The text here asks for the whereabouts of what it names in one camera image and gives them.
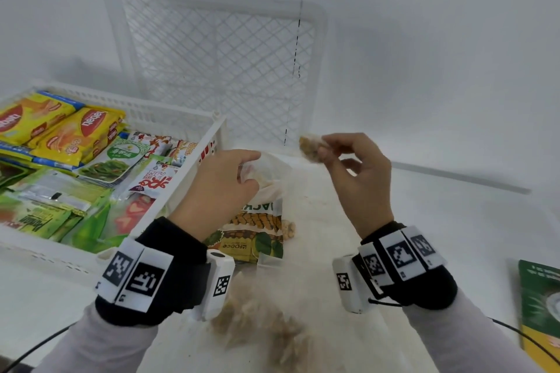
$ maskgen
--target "yellow snack package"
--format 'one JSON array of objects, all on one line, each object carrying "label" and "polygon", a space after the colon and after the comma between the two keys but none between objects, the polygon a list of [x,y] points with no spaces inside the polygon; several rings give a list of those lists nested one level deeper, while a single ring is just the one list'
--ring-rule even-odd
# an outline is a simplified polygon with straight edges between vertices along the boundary
[{"label": "yellow snack package", "polygon": [[28,143],[31,154],[57,163],[80,166],[118,135],[125,113],[105,107],[85,107],[38,140]]},{"label": "yellow snack package", "polygon": [[0,110],[0,140],[22,145],[83,106],[82,102],[38,90]]}]

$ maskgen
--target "hand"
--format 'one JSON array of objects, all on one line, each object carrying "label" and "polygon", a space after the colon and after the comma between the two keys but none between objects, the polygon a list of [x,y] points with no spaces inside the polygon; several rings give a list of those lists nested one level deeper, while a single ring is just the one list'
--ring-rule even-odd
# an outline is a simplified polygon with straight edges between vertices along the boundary
[{"label": "hand", "polygon": [[206,157],[185,197],[169,220],[204,241],[237,215],[259,191],[256,180],[241,184],[239,165],[260,158],[260,152],[236,149]]},{"label": "hand", "polygon": [[[391,211],[391,161],[364,133],[337,133],[323,136],[331,150],[320,147],[325,164],[344,213],[362,239],[393,221]],[[340,160],[341,154],[355,154]],[[354,177],[348,172],[354,171]]]}]

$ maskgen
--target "red and white snack packet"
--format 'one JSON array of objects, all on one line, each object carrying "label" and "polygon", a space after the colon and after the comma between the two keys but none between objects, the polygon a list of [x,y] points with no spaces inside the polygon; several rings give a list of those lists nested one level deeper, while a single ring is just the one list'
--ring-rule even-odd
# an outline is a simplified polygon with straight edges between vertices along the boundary
[{"label": "red and white snack packet", "polygon": [[149,135],[148,133],[141,133],[140,131],[130,133],[130,135],[128,136],[128,140],[130,140],[131,142],[150,145],[150,150],[146,152],[144,158],[149,158],[150,155],[164,156],[172,146],[171,136],[154,136]]},{"label": "red and white snack packet", "polygon": [[154,159],[132,180],[128,190],[157,199],[161,191],[179,171],[178,169],[179,167],[175,165],[169,165]]},{"label": "red and white snack packet", "polygon": [[169,153],[169,157],[172,158],[172,165],[180,167],[185,162],[187,156],[192,154],[194,148],[197,147],[198,143],[188,142],[186,140],[179,140],[176,146],[173,146],[172,151]]}]

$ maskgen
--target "gray strip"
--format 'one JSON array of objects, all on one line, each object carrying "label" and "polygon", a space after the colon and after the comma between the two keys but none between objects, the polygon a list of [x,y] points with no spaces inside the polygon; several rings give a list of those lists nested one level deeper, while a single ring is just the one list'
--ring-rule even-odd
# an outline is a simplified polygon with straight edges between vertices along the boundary
[{"label": "gray strip", "polygon": [[435,175],[437,177],[445,177],[446,179],[454,179],[454,180],[459,180],[461,182],[481,184],[482,186],[494,187],[496,189],[501,189],[503,191],[521,193],[523,195],[528,195],[531,193],[531,189],[513,186],[511,184],[506,184],[506,183],[494,182],[493,180],[473,177],[470,175],[450,173],[443,170],[436,170],[435,168],[421,167],[419,165],[413,165],[413,164],[396,163],[396,162],[391,162],[391,164],[393,165],[393,168],[399,170],[406,170],[415,173]]}]

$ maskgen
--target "white plastic basket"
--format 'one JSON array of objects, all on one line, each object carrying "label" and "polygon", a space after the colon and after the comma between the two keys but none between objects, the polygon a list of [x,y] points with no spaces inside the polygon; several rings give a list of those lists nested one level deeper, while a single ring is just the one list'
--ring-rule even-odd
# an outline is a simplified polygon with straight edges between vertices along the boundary
[{"label": "white plastic basket", "polygon": [[232,140],[297,146],[312,120],[326,14],[301,0],[105,0],[142,98],[228,114]]},{"label": "white plastic basket", "polygon": [[[55,87],[55,93],[85,103],[122,109],[127,113],[125,121],[131,129],[199,142],[192,156],[187,158],[167,188],[132,230],[132,236],[140,235],[165,204],[170,209],[175,208],[185,195],[206,146],[210,142],[215,142],[215,150],[220,150],[223,145],[226,118],[218,112],[175,107],[57,82],[36,81],[33,86]],[[16,101],[30,92],[31,90],[12,95],[0,101],[0,106]],[[10,258],[28,267],[45,270],[87,286],[91,285],[102,268],[102,263],[94,254],[2,225],[0,225],[0,254],[3,258]]]}]

